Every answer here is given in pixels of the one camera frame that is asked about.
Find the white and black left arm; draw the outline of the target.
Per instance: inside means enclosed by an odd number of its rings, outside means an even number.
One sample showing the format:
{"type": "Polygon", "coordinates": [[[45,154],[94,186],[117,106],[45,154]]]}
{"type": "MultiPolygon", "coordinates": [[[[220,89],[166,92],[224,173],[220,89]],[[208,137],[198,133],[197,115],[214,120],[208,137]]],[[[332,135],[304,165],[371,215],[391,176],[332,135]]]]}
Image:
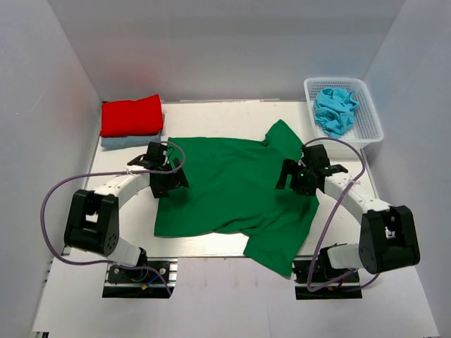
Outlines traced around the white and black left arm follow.
{"type": "Polygon", "coordinates": [[[143,280],[148,275],[149,264],[141,259],[144,254],[140,247],[121,238],[119,211],[143,189],[150,188],[154,198],[159,199],[168,196],[171,190],[189,187],[183,164],[174,158],[171,162],[164,161],[161,167],[147,170],[136,163],[94,190],[77,190],[70,205],[64,244],[124,265],[125,273],[132,280],[143,280]]]}

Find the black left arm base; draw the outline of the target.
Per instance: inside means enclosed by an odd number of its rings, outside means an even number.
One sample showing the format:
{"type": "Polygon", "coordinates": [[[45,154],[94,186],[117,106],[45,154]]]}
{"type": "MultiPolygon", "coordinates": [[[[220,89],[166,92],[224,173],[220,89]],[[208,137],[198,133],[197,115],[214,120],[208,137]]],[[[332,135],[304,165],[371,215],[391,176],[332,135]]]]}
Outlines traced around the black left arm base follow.
{"type": "Polygon", "coordinates": [[[105,299],[169,299],[175,289],[178,259],[149,259],[148,270],[108,265],[102,297],[105,299]]]}

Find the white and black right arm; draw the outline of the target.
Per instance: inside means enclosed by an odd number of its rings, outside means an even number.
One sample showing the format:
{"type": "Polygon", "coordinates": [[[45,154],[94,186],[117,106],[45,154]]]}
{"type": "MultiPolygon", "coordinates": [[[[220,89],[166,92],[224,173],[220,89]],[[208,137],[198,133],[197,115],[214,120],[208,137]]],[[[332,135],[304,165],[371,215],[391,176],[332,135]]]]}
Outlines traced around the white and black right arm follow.
{"type": "Polygon", "coordinates": [[[285,187],[305,196],[321,191],[335,200],[335,208],[344,207],[360,224],[359,241],[355,244],[316,245],[312,261],[318,263],[323,279],[336,280],[344,270],[365,269],[376,275],[419,263],[421,254],[412,211],[374,197],[342,165],[285,159],[276,189],[285,187]]]}

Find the green t-shirt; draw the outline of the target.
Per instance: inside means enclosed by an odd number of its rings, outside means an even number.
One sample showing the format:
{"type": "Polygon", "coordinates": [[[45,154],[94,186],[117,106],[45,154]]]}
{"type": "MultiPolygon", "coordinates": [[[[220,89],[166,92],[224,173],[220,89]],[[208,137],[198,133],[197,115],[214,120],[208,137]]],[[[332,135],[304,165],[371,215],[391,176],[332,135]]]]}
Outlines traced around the green t-shirt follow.
{"type": "Polygon", "coordinates": [[[276,189],[283,161],[300,157],[301,139],[283,120],[261,141],[177,137],[189,183],[159,200],[154,235],[193,237],[242,233],[243,254],[289,277],[319,207],[316,196],[276,189]]]}

